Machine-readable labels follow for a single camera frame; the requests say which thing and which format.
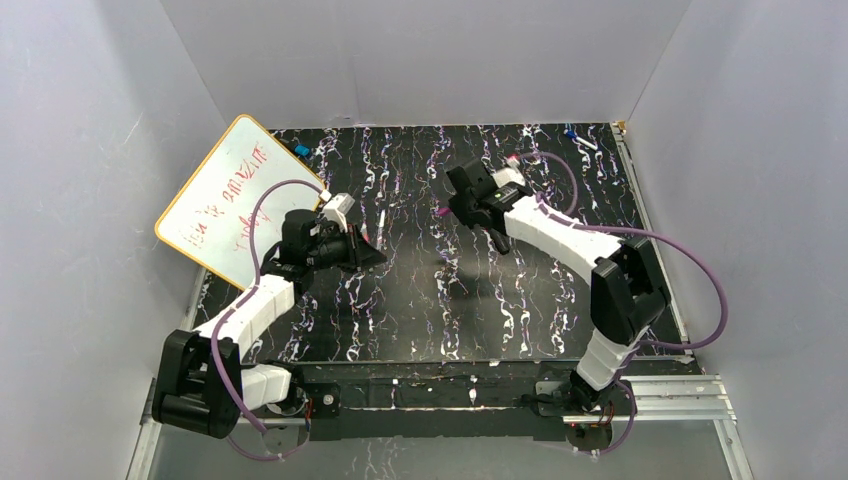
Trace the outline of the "white green thin pen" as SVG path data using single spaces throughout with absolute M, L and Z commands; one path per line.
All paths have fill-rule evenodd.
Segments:
M 376 246 L 378 249 L 382 249 L 383 241 L 384 241 L 384 228 L 386 222 L 386 211 L 382 210 L 380 212 L 377 230 L 376 230 Z

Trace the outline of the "black orange highlighter marker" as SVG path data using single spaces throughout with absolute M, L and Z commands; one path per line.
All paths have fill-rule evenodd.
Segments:
M 511 247 L 509 244 L 508 238 L 501 234 L 496 229 L 488 229 L 487 233 L 496 249 L 496 251 L 500 255 L 508 255 L 511 251 Z

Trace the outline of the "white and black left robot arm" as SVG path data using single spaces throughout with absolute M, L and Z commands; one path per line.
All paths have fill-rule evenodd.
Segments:
M 155 421 L 216 439 L 254 411 L 277 404 L 299 412 L 307 397 L 296 367 L 279 361 L 246 365 L 244 355 L 304 297 L 316 272 L 358 274 L 387 260 L 354 224 L 297 209 L 264 254 L 259 277 L 214 319 L 166 339 L 153 393 Z

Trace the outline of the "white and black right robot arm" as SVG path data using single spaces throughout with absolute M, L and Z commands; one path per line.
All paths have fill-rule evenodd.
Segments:
M 448 210 L 464 226 L 487 232 L 501 254 L 517 240 L 579 275 L 589 288 L 592 335 L 565 385 L 539 400 L 589 412 L 607 402 L 627 359 L 661 317 L 671 295 L 652 242 L 624 239 L 549 206 L 513 167 L 491 172 L 471 161 L 447 172 Z

